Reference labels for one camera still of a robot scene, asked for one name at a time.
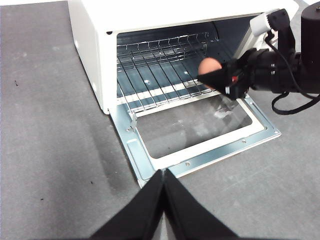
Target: brown egg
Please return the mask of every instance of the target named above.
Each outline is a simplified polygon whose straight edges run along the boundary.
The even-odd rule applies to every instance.
[[[219,69],[222,69],[222,66],[218,60],[213,57],[206,57],[199,64],[198,74],[203,75]]]

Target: black cable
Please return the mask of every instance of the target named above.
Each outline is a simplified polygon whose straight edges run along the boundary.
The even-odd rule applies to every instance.
[[[307,94],[304,90],[301,89],[301,87],[298,85],[298,83],[297,83],[297,81],[295,79],[295,76],[294,76],[294,74],[293,74],[293,72],[292,72],[292,70],[290,68],[290,65],[289,65],[287,59],[285,58],[285,56],[283,56],[282,53],[278,49],[276,49],[269,41],[267,41],[267,38],[265,39],[265,42],[270,48],[272,48],[272,50],[275,53],[277,53],[282,58],[282,60],[284,61],[285,65],[286,65],[286,67],[287,67],[287,69],[288,69],[288,71],[290,73],[290,76],[292,78],[293,84],[296,87],[296,89],[299,91],[299,93],[301,93],[303,96],[305,96],[308,99],[313,99],[313,100],[318,99],[318,100],[320,100],[320,94],[318,96],[312,96],[312,95]]]
[[[284,92],[272,100],[271,107],[272,107],[272,110],[276,114],[279,114],[279,115],[297,114],[303,110],[306,110],[306,109],[312,107],[313,105],[315,105],[316,103],[318,103],[320,101],[320,99],[313,99],[313,100],[307,102],[306,104],[304,104],[300,107],[297,107],[295,109],[291,109],[291,110],[280,110],[280,109],[276,108],[275,107],[276,102],[279,101],[280,99],[287,97],[288,95],[289,95],[289,92]]]
[[[303,91],[300,86],[298,85],[298,83],[296,82],[296,79],[295,79],[295,76],[290,68],[290,65],[287,61],[287,59],[282,55],[282,53],[276,49],[271,43],[270,43],[270,40],[274,37],[275,35],[271,32],[271,31],[268,31],[268,36],[265,38],[265,42],[266,44],[275,52],[277,53],[284,61],[284,63],[286,64],[286,67],[290,73],[290,76],[292,78],[292,81],[295,85],[295,87],[297,88],[297,90],[303,95],[305,96],[306,98],[309,98],[309,99],[312,99],[311,101],[307,102],[306,104],[300,106],[300,107],[297,107],[297,108],[294,108],[294,109],[291,109],[291,110],[280,110],[278,108],[275,107],[275,104],[277,101],[279,101],[280,99],[283,99],[285,97],[287,97],[289,95],[289,92],[283,92],[282,94],[280,94],[279,96],[277,96],[275,99],[272,100],[272,103],[271,103],[271,107],[272,107],[272,110],[279,114],[279,115],[291,115],[291,114],[296,114],[296,113],[299,113],[307,108],[310,108],[312,107],[313,105],[315,105],[316,103],[318,103],[320,101],[320,94],[318,96],[311,96],[309,94],[307,94],[305,91]]]

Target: toaster oven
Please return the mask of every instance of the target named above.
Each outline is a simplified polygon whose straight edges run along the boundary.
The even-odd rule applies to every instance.
[[[267,48],[250,19],[281,8],[292,18],[294,1],[68,0],[68,7],[98,104],[141,187],[158,169],[181,177],[280,136],[249,95],[231,101],[197,74],[205,57],[223,63]]]

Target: gray table surface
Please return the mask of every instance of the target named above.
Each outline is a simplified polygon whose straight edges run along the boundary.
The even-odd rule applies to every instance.
[[[300,50],[300,13],[292,21]],[[66,2],[1,13],[1,238],[84,238],[139,191],[73,44]],[[250,92],[282,136],[180,180],[240,236],[320,236],[320,104],[293,116]],[[293,94],[279,104],[306,100]],[[172,238],[162,221],[156,239]]]

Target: wire rack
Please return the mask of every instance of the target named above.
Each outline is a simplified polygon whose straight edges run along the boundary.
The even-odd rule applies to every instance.
[[[117,46],[117,97],[133,113],[212,92],[197,81],[208,32]]]

